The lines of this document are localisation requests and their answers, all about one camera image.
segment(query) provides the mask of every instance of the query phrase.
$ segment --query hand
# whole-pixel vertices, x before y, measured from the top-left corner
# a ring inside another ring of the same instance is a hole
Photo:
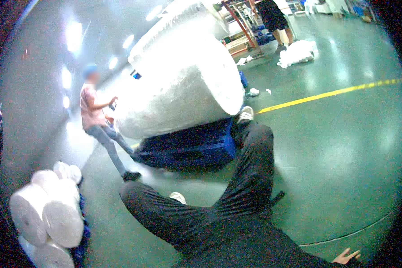
[[[116,96],[113,97],[112,100],[109,102],[109,104],[112,104],[112,103],[115,102],[115,100],[117,100],[117,99],[118,99],[118,97],[116,97]]]
[[[333,262],[340,263],[340,264],[347,264],[348,261],[353,257],[355,257],[357,260],[360,258],[360,254],[359,254],[360,250],[353,252],[352,254],[346,256],[349,252],[350,252],[350,248],[347,248],[346,250],[344,250],[343,253],[339,254],[335,258],[335,260],[333,260]]]

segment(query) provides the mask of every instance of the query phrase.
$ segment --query green epoxy floor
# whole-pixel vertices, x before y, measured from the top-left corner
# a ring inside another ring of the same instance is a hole
[[[278,56],[267,53],[240,67],[249,88],[261,92],[248,100],[255,110],[402,78],[397,55],[379,25],[326,15],[290,21],[298,39],[316,41],[316,59],[283,69],[276,65]],[[255,120],[273,129],[273,194],[286,192],[273,208],[274,222],[296,243],[309,244],[302,248],[312,254],[331,261],[350,246],[361,248],[362,260],[369,262],[402,197],[402,83],[270,111]],[[134,163],[122,150],[119,155],[130,168],[140,169],[143,183],[163,195],[180,192],[190,205],[212,205],[234,168],[230,163],[215,173],[165,172]],[[92,231],[86,266],[170,267],[179,255],[125,209],[119,198],[123,181],[104,148],[95,149],[83,175],[81,193]]]

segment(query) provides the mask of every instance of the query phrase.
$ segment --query pink t-shirt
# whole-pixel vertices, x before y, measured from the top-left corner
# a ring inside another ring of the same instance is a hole
[[[82,127],[88,130],[91,126],[107,126],[103,109],[90,110],[89,101],[97,99],[97,91],[94,84],[84,84],[80,91],[80,115],[82,116]]]

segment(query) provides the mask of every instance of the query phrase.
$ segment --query blue hair net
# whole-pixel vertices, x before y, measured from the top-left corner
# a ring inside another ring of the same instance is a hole
[[[92,73],[94,73],[96,71],[97,71],[96,64],[87,65],[82,72],[83,79],[86,80]]]

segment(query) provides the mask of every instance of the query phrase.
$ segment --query large white roll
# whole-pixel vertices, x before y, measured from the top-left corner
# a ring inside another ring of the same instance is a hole
[[[82,179],[82,172],[77,165],[70,166],[70,179],[76,184],[80,183],[80,180]]]
[[[58,182],[59,187],[62,188],[63,191],[67,192],[72,198],[75,199],[77,203],[80,201],[79,188],[76,183],[71,179],[62,179]]]
[[[37,268],[74,268],[75,264],[68,249],[49,240],[43,247],[33,251],[33,263]]]
[[[46,243],[48,235],[42,221],[42,212],[48,201],[46,192],[36,184],[26,185],[16,191],[9,201],[18,233],[34,246]]]
[[[212,34],[217,40],[229,36],[228,24],[213,8],[212,0],[175,0],[158,21],[131,49],[129,63],[143,76],[156,60],[161,45],[175,46],[183,42],[192,46],[202,36]]]
[[[71,185],[75,187],[70,179],[60,180],[60,187],[50,195],[51,201],[43,208],[43,221],[49,236],[68,248],[78,246],[84,232],[82,213]]]
[[[205,35],[202,42],[190,46],[181,42],[161,45],[150,72],[133,79],[130,89],[119,94],[115,122],[124,136],[171,133],[239,112],[243,86],[222,43]]]
[[[36,249],[35,246],[32,244],[28,243],[27,240],[22,236],[18,236],[18,242],[21,245],[21,248],[24,250],[25,254],[27,257],[33,262],[33,264],[37,267],[37,264],[34,263],[34,250]]]
[[[58,175],[52,170],[39,170],[31,176],[31,183],[39,185],[48,195],[56,190]]]
[[[52,170],[58,175],[58,178],[61,180],[70,178],[70,166],[64,162],[56,162]]]

